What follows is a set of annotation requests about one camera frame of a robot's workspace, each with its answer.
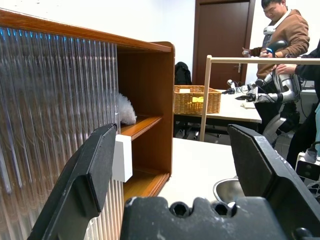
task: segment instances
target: hand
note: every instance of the hand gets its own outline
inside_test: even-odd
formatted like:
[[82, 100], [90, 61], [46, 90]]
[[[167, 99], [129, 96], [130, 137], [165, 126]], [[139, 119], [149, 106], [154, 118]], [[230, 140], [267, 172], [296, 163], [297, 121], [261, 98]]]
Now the hand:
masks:
[[246, 49], [246, 48], [242, 48], [242, 55], [245, 57], [245, 58], [250, 58], [250, 55], [251, 55], [251, 50], [250, 49]]
[[267, 53], [267, 51], [264, 50], [260, 53], [260, 58], [272, 58], [272, 53], [271, 52]]
[[296, 71], [296, 64], [280, 64], [276, 67], [275, 73], [280, 74], [294, 74]]

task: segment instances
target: brown door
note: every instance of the brown door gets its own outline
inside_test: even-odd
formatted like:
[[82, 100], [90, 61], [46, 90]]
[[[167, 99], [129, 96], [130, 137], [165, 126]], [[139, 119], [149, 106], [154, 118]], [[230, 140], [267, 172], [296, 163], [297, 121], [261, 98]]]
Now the brown door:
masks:
[[[252, 6], [250, 0], [199, 0], [197, 4], [192, 81], [196, 85], [204, 85], [207, 55], [242, 57], [242, 47], [249, 46], [250, 42], [246, 42], [246, 38], [251, 37], [247, 29], [249, 26], [251, 32], [252, 23], [248, 19]], [[246, 70], [246, 66], [239, 64], [212, 64], [210, 87], [227, 89], [229, 79], [244, 83]]]

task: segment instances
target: wicker basket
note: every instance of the wicker basket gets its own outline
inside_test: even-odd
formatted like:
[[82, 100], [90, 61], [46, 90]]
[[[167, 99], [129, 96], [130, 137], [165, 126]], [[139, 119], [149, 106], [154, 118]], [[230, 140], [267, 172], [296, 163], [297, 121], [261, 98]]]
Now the wicker basket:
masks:
[[[190, 93], [184, 93], [180, 89], [190, 89]], [[202, 114], [204, 90], [204, 86], [175, 85], [173, 112], [175, 114]], [[220, 112], [220, 100], [221, 92], [209, 88], [208, 114], [218, 114]]]

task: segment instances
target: black bag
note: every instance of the black bag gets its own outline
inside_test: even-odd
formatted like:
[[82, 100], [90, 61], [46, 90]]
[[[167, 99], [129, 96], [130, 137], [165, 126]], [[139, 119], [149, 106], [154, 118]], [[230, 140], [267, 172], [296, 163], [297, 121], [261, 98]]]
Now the black bag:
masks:
[[191, 85], [191, 74], [187, 64], [180, 61], [174, 69], [174, 85]]

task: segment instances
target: frosted glass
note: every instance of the frosted glass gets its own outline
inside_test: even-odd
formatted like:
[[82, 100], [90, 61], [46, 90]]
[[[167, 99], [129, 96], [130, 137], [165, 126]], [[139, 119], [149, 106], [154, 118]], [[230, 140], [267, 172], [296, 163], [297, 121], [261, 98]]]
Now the frosted glass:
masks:
[[[70, 156], [119, 126], [117, 77], [115, 44], [0, 28], [0, 240], [26, 239]], [[123, 204], [111, 180], [85, 239], [119, 239]]]

